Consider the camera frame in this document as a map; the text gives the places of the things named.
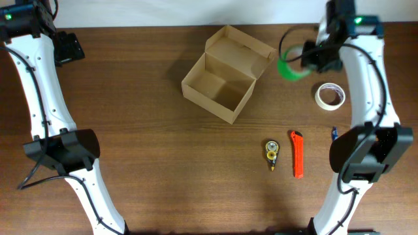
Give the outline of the white masking tape roll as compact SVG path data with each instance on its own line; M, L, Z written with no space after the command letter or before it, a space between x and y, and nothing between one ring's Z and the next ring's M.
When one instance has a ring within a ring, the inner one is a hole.
M326 111L334 111L345 103L346 94L339 85L324 83L318 87L314 98L320 108Z

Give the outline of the green tape roll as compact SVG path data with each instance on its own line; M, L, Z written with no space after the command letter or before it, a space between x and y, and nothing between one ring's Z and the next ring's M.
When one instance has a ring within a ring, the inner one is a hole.
M291 55L296 55L296 56L302 55L302 51L303 51L302 45L292 46L288 48L282 54L282 58L286 60L286 59L290 59ZM291 82L296 82L298 80L301 80L307 77L308 75L310 75L312 72L310 69L306 69L302 67L299 67L297 69L293 68L290 62L285 62L281 59L278 59L277 68L278 68L279 75L282 78L289 80Z

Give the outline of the orange utility knife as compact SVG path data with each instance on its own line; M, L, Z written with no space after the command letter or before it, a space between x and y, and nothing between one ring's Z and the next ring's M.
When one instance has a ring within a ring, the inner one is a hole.
M294 177L301 179L304 177L304 142L302 134L298 131L292 131L291 141L293 144Z

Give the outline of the yellow correction tape dispenser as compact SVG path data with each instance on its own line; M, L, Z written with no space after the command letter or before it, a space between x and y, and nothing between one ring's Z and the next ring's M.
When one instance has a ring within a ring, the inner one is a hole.
M265 144L265 155L268 166L271 171L274 171L278 159L280 145L275 140L269 140Z

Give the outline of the brown cardboard box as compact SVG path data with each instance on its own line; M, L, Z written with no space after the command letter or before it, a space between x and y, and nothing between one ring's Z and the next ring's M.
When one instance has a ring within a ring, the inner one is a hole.
M206 41L204 53L182 80L182 94L232 124L277 54L273 47L226 25Z

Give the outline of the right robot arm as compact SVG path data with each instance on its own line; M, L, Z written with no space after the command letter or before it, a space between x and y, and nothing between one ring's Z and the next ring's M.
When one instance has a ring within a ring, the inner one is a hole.
M347 234L365 192L388 173L413 142L402 127L387 85L383 25L356 13L354 1L330 0L316 41L305 42L301 65L318 73L344 69L351 99L351 128L334 140L329 160L334 175L308 234Z

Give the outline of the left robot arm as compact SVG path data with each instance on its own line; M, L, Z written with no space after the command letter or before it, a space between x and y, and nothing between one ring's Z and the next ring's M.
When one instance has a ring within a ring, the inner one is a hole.
M101 176L97 136L92 129L77 128L63 98L56 69L85 54L74 33L56 29L57 12L49 1L1 4L1 50L11 56L24 90L32 137L24 151L35 162L18 189L45 183L30 181L41 166L55 170L55 178L76 193L94 234L128 235Z

